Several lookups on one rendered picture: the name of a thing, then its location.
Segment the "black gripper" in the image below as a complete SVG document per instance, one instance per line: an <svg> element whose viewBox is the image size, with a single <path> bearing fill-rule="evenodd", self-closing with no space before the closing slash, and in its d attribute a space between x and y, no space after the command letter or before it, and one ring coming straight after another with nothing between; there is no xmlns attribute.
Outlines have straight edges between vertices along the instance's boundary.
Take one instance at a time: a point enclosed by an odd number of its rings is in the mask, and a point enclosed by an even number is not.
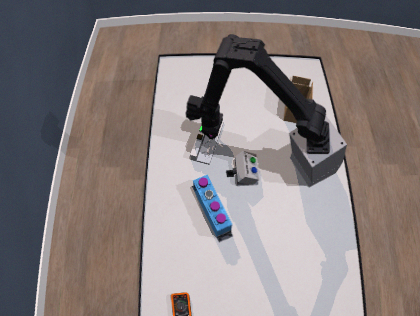
<svg viewBox="0 0 420 316"><path fill-rule="evenodd" d="M211 120L206 117L208 120L210 120L210 128L202 126L202 133L205 134L209 139L214 139L215 137L217 137L219 133L218 131L223 121L222 117L223 113L220 113L219 117L214 120ZM209 134L212 135L212 137L210 137Z"/></svg>

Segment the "small brown cardboard box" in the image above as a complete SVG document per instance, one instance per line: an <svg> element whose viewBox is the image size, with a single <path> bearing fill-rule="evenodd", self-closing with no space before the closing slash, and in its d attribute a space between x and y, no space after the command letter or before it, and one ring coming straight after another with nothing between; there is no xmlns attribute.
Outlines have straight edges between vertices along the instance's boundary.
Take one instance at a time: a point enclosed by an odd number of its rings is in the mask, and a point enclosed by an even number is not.
<svg viewBox="0 0 420 316"><path fill-rule="evenodd" d="M311 87L309 86L310 82L311 82L311 79L293 76L291 82L303 94L303 96L306 99L308 99L308 97L310 99L313 98L313 82L312 82ZM288 108L286 109L286 112L284 111L284 120L283 121L297 123L297 120L294 118L294 115L292 114L292 112Z"/></svg>

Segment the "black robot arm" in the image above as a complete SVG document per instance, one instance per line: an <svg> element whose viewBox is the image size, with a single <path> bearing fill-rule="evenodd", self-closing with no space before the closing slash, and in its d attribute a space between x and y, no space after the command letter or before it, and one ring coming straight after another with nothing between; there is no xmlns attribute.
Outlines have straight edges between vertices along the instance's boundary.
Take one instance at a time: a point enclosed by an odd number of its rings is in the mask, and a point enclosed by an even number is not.
<svg viewBox="0 0 420 316"><path fill-rule="evenodd" d="M247 67L246 69L257 75L293 113L297 120L298 134L307 139L307 153L329 154L329 123L324 121L326 109L313 99L308 101L273 62L264 47L265 44L260 39L242 38L234 34L224 37L213 60L205 95L190 95L186 118L190 121L201 118L202 126L210 128L210 120L207 118L214 120L219 117L218 103L232 69Z"/></svg>

